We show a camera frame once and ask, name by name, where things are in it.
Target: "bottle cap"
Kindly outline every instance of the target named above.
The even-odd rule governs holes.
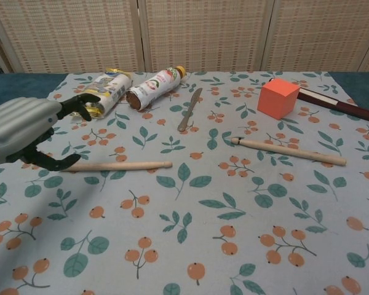
[[[185,77],[185,75],[186,75],[186,70],[185,70],[185,68],[184,68],[184,67],[182,67],[182,66],[176,66],[176,67],[175,67],[175,69],[179,70],[179,72],[181,73],[181,77],[182,77],[182,78],[183,78],[183,77]]]

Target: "floral tablecloth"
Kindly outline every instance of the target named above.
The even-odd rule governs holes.
[[[70,74],[49,99],[98,75]],[[274,120],[256,110],[271,77],[353,103],[324,72],[192,73],[143,112],[121,101],[103,120],[64,118],[39,146],[172,168],[1,165],[0,294],[369,294],[369,122],[299,100]],[[233,136],[341,155],[347,166],[233,146]]]

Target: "wooden drumstick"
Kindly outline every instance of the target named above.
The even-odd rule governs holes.
[[[294,157],[315,160],[319,162],[331,163],[340,166],[346,166],[347,160],[335,155],[323,155],[317,154],[311,151],[302,151],[300,149],[290,149],[285,146],[275,146],[273,144],[262,143],[260,141],[243,140],[241,137],[231,138],[233,144],[240,144],[241,146],[247,146],[248,148],[261,149],[263,151],[278,152],[283,155],[292,155]]]
[[[75,163],[63,171],[149,170],[171,167],[172,162]]]

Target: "knife blade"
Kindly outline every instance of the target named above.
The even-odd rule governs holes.
[[[192,109],[194,109],[194,106],[196,105],[198,98],[201,94],[202,88],[198,88],[194,94],[191,97],[191,101],[190,101],[190,106],[187,110],[186,115],[183,117],[182,121],[180,122],[179,126],[178,126],[178,131],[182,132],[186,130],[187,127],[187,123],[189,122],[189,118],[191,116],[192,113]]]

